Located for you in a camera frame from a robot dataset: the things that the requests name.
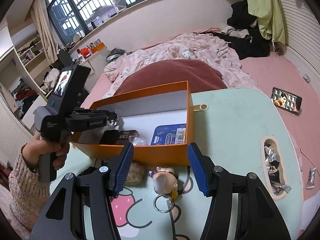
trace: orange container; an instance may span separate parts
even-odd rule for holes
[[[189,166],[188,144],[194,139],[193,103],[188,81],[124,93],[94,102],[91,109],[117,111],[123,119],[121,130],[137,130],[151,143],[159,125],[186,123],[185,143],[135,146],[133,160],[154,166]],[[106,128],[75,132],[72,144],[89,157],[108,160],[123,146],[99,145]]]
[[[100,43],[99,45],[95,46],[93,49],[91,49],[92,53],[96,53],[97,51],[99,51],[100,49],[102,49],[104,46],[104,43]]]

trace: cup holder slot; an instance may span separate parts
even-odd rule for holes
[[[272,167],[272,165],[271,165],[270,169],[268,171],[267,165],[269,165],[269,163],[266,162],[265,146],[269,146],[273,150],[273,152],[276,154],[276,160],[279,162],[278,168],[276,168],[275,166]],[[280,183],[288,185],[288,180],[287,180],[286,171],[285,171],[283,158],[282,158],[282,152],[279,147],[279,143],[278,143],[277,139],[273,135],[265,136],[261,140],[261,156],[262,156],[262,162],[263,162],[263,170],[264,170],[264,174],[265,174],[266,181],[267,181],[267,190],[269,191],[273,200],[279,200],[279,199],[284,198],[287,195],[287,193],[282,189],[278,189],[277,186],[272,184],[270,182],[269,174],[268,174],[268,172],[270,174],[271,173],[276,174],[276,170],[278,170]]]

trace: blue gripper pad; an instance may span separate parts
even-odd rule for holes
[[[133,144],[130,143],[129,146],[125,145],[120,153],[120,155],[123,155],[122,162],[119,166],[118,172],[116,174],[116,181],[115,181],[115,187],[114,192],[116,195],[119,195],[119,193],[123,190],[125,181],[127,180],[129,169],[133,160]]]
[[[207,163],[196,143],[191,143],[188,146],[188,160],[196,178],[199,191],[201,191],[204,196],[208,197],[208,175],[203,167],[203,164],[205,165]]]

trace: person's arm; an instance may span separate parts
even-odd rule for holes
[[[58,170],[64,166],[69,143],[61,147],[58,143],[40,140],[40,134],[35,134],[32,140],[21,148],[9,176],[9,187],[13,197],[10,204],[11,225],[23,239],[32,230],[50,196],[50,183],[40,183],[36,172],[39,156],[48,152],[57,152],[53,166]]]

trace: light green cloth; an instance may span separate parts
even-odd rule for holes
[[[285,44],[284,22],[280,0],[248,0],[248,11],[257,16],[261,35]]]

